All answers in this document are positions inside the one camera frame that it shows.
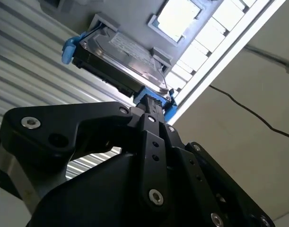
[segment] bolt hole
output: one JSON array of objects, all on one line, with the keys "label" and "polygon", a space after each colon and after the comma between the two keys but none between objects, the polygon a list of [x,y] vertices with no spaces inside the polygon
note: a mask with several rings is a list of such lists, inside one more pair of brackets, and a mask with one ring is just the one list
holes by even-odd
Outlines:
[{"label": "bolt hole", "polygon": [[124,113],[124,114],[128,114],[128,110],[127,109],[125,109],[124,107],[119,107],[119,110],[122,112],[122,113]]},{"label": "bolt hole", "polygon": [[153,193],[153,197],[154,197],[155,200],[160,202],[160,196],[157,193]]},{"label": "bolt hole", "polygon": [[157,144],[156,142],[153,142],[153,145],[158,148],[159,147],[159,144]]},{"label": "bolt hole", "polygon": [[202,178],[199,175],[196,175],[198,181],[202,181]]},{"label": "bolt hole", "polygon": [[156,162],[158,162],[158,161],[160,160],[157,155],[153,155],[152,157],[153,157],[153,159],[154,159]]},{"label": "bolt hole", "polygon": [[36,121],[34,121],[34,120],[27,120],[26,122],[29,125],[35,125],[36,124]]},{"label": "bolt hole", "polygon": [[69,143],[69,140],[65,136],[57,133],[52,133],[48,140],[50,144],[57,148],[64,148]]}]

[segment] sticker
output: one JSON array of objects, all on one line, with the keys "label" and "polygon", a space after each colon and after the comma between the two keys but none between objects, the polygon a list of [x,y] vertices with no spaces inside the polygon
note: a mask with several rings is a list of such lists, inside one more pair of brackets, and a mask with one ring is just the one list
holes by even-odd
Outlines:
[{"label": "sticker", "polygon": [[126,37],[122,33],[118,32],[110,41],[112,45],[119,48],[120,50],[128,53],[137,60],[150,66],[156,71],[155,59],[150,55],[149,51]]}]

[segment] black cable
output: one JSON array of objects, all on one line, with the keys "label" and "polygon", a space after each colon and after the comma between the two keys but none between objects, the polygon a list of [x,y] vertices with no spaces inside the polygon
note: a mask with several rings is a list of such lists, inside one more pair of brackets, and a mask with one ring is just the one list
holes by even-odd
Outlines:
[{"label": "black cable", "polygon": [[252,115],[256,116],[257,118],[259,118],[260,121],[262,121],[270,130],[279,133],[283,136],[286,136],[289,138],[289,134],[283,131],[280,131],[278,129],[273,128],[265,119],[263,119],[260,115],[258,115],[257,113],[255,113],[254,111],[252,111],[251,109],[247,108],[246,106],[242,105],[241,103],[239,103],[237,100],[235,100],[229,93],[226,93],[225,91],[222,91],[212,85],[210,85],[210,88],[219,91],[220,93],[228,96],[234,103],[236,103],[238,106],[242,107],[243,109],[247,110],[248,112],[250,112]]}]

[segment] blue plastic tab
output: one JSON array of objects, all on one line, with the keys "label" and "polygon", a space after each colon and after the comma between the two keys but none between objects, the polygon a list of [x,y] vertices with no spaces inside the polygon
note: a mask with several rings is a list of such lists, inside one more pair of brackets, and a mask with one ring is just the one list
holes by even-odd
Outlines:
[{"label": "blue plastic tab", "polygon": [[67,65],[70,63],[76,50],[76,45],[80,42],[81,39],[83,39],[86,36],[86,34],[87,33],[84,32],[80,36],[72,37],[64,43],[61,56],[62,63]]},{"label": "blue plastic tab", "polygon": [[176,105],[172,105],[169,109],[166,110],[164,114],[165,121],[168,122],[177,112],[178,107]]},{"label": "blue plastic tab", "polygon": [[155,92],[153,92],[152,90],[148,89],[147,87],[144,87],[135,97],[134,97],[134,103],[137,105],[140,100],[144,97],[144,95],[149,95],[155,99],[158,99],[161,101],[162,103],[162,107],[164,107],[164,105],[168,102],[165,98],[163,98],[162,96],[156,94]]},{"label": "blue plastic tab", "polygon": [[169,102],[168,100],[166,100],[165,98],[163,98],[162,96],[156,94],[155,92],[153,92],[152,90],[148,89],[147,87],[144,87],[135,97],[134,97],[134,103],[138,104],[140,102],[140,100],[142,99],[142,97],[144,95],[149,95],[157,100],[160,100],[162,103],[162,107],[165,109],[165,121],[169,121],[177,112],[177,104],[175,102],[175,99],[173,97],[174,95],[174,90],[170,90],[169,94],[171,96],[172,101]]}]

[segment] silver screw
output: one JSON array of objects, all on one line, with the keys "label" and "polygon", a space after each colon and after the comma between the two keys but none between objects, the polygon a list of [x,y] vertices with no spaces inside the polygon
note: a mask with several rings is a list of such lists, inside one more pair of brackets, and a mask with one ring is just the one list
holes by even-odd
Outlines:
[{"label": "silver screw", "polygon": [[261,220],[262,220],[263,224],[265,224],[265,226],[271,227],[271,225],[268,223],[268,221],[266,220],[265,217],[262,216],[262,217],[261,217]]},{"label": "silver screw", "polygon": [[196,151],[200,151],[201,150],[200,147],[198,145],[196,145],[196,144],[193,145],[193,148],[195,148]]},{"label": "silver screw", "polygon": [[88,43],[86,41],[84,41],[82,44],[82,47],[87,50],[88,49]]},{"label": "silver screw", "polygon": [[174,129],[172,126],[169,126],[168,128],[169,128],[169,130],[170,130],[171,132],[174,132],[174,131],[175,131],[175,129]]},{"label": "silver screw", "polygon": [[151,122],[155,122],[155,121],[156,121],[155,118],[153,118],[152,116],[149,116],[149,120],[150,120]]},{"label": "silver screw", "polygon": [[120,107],[119,110],[124,114],[128,113],[127,109],[125,109],[124,107]]},{"label": "silver screw", "polygon": [[216,227],[224,227],[223,221],[218,214],[212,213],[210,217]]},{"label": "silver screw", "polygon": [[156,189],[151,189],[149,191],[149,199],[156,205],[162,206],[163,204],[163,196],[162,194],[157,191]]},{"label": "silver screw", "polygon": [[21,124],[28,129],[37,129],[41,125],[40,121],[34,117],[24,117],[21,119]]}]

